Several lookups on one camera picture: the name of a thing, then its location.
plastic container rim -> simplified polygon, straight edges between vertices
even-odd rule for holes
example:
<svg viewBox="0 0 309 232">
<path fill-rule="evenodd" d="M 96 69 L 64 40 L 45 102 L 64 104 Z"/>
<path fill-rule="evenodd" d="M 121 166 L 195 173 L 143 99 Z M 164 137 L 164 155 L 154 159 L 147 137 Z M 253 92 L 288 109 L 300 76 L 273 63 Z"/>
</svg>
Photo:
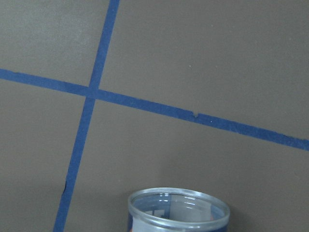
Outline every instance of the plastic container rim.
<svg viewBox="0 0 309 232">
<path fill-rule="evenodd" d="M 170 219 L 165 219 L 165 218 L 160 218 L 156 217 L 153 215 L 149 215 L 136 207 L 133 206 L 134 200 L 139 197 L 139 196 L 149 196 L 153 194 L 179 194 L 179 195 L 185 195 L 189 197 L 195 197 L 199 198 L 201 200 L 207 201 L 217 207 L 219 207 L 221 210 L 224 212 L 224 216 L 211 220 L 211 221 L 202 221 L 202 222 L 184 222 L 184 221 L 175 221 L 175 220 L 170 220 Z M 178 229 L 198 229 L 203 231 L 210 231 L 210 230 L 215 230 L 219 229 L 225 225 L 228 224 L 229 216 L 230 216 L 230 209 L 227 206 L 226 203 L 223 201 L 210 196 L 206 193 L 194 191 L 194 190 L 189 190 L 189 189 L 184 189 L 184 188 L 148 188 L 148 189 L 143 189 L 136 191 L 132 193 L 129 198 L 128 198 L 128 207 L 129 207 L 129 212 L 134 218 L 139 218 L 147 223 L 161 226 L 163 228 L 178 228 Z"/>
</svg>

blue tape line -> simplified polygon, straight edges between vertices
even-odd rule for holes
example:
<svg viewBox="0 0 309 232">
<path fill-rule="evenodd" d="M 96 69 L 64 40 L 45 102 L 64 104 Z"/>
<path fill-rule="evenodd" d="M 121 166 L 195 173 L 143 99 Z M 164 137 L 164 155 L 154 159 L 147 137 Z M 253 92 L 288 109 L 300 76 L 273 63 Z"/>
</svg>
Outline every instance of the blue tape line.
<svg viewBox="0 0 309 232">
<path fill-rule="evenodd" d="M 286 136 L 271 130 L 258 128 L 227 119 L 214 117 L 205 114 L 198 114 L 197 117 L 193 115 L 191 111 L 180 109 L 173 106 L 168 106 L 152 101 L 133 98 L 130 96 L 112 93 L 105 90 L 91 91 L 88 87 L 71 84 L 68 82 L 61 82 L 51 80 L 48 78 L 37 77 L 22 73 L 14 73 L 7 70 L 0 70 L 0 78 L 16 81 L 20 83 L 36 85 L 40 87 L 46 87 L 63 92 L 86 96 L 105 102 L 111 102 L 118 105 L 128 106 L 135 109 L 145 110 L 152 113 L 174 117 L 205 126 L 210 126 L 226 131 L 236 132 L 242 135 L 247 135 L 253 138 L 262 139 L 270 142 L 274 142 L 281 145 L 291 146 L 303 150 L 309 151 L 309 140 L 298 139 L 291 136 Z"/>
<path fill-rule="evenodd" d="M 85 99 L 66 177 L 66 186 L 61 196 L 58 213 L 55 220 L 54 232 L 62 232 L 64 230 L 94 105 L 95 99 Z"/>
<path fill-rule="evenodd" d="M 93 67 L 91 80 L 89 87 L 91 89 L 98 89 L 100 85 L 100 80 L 102 77 L 102 72 L 105 65 L 105 60 L 107 56 L 108 47 L 111 41 L 112 36 L 112 29 L 115 24 L 117 10 L 119 6 L 119 0 L 111 0 L 109 4 L 109 8 L 107 10 L 105 23 L 103 26 L 103 32 L 100 39 L 98 51 L 97 51 L 97 58 L 95 60 L 95 64 Z"/>
<path fill-rule="evenodd" d="M 98 46 L 93 72 L 89 83 L 89 88 L 85 89 L 79 85 L 73 85 L 71 86 L 72 88 L 70 88 L 69 86 L 67 86 L 67 83 L 65 83 L 65 86 L 62 86 L 59 82 L 57 82 L 58 87 L 60 86 L 62 87 L 62 89 L 69 89 L 71 92 L 74 92 L 75 90 L 76 92 L 82 92 L 83 94 L 87 93 L 89 95 L 91 95 L 92 92 L 98 89 L 107 56 L 108 46 L 112 36 L 112 29 L 116 20 L 118 6 L 119 0 L 110 1 L 102 30 L 101 39 Z M 66 187 L 61 196 L 58 213 L 54 224 L 54 232 L 63 232 L 65 227 L 95 101 L 95 98 L 87 96 L 84 102 L 84 108 L 75 138 L 75 144 L 73 147 L 72 156 L 70 159 L 70 164 L 66 177 Z"/>
</svg>

transparent plastic cup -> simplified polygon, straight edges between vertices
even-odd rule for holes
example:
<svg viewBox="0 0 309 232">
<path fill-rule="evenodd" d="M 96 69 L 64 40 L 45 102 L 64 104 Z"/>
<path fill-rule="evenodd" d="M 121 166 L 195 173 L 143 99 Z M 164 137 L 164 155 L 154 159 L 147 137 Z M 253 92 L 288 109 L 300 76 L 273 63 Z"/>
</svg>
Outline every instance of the transparent plastic cup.
<svg viewBox="0 0 309 232">
<path fill-rule="evenodd" d="M 128 199 L 127 232 L 226 232 L 229 207 L 205 193 L 149 188 Z"/>
</svg>

wall surface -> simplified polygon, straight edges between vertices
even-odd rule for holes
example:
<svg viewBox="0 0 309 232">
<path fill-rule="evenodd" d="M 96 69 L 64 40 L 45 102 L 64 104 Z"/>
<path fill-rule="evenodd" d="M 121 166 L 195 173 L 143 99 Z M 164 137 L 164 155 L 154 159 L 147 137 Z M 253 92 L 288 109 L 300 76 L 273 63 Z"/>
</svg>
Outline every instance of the wall surface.
<svg viewBox="0 0 309 232">
<path fill-rule="evenodd" d="M 0 3 L 0 231 L 49 232 L 109 1 Z M 121 1 L 64 231 L 124 232 L 152 187 L 225 201 L 229 232 L 308 231 L 308 18 L 300 0 Z"/>
</svg>

clear plastic container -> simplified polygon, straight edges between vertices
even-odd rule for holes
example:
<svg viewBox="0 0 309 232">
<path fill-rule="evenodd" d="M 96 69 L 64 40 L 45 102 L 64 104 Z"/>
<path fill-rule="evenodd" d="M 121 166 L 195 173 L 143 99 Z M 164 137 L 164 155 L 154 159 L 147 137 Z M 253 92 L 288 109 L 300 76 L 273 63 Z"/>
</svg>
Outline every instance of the clear plastic container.
<svg viewBox="0 0 309 232">
<path fill-rule="evenodd" d="M 229 207 L 205 193 L 150 188 L 128 199 L 128 232 L 226 232 Z"/>
</svg>

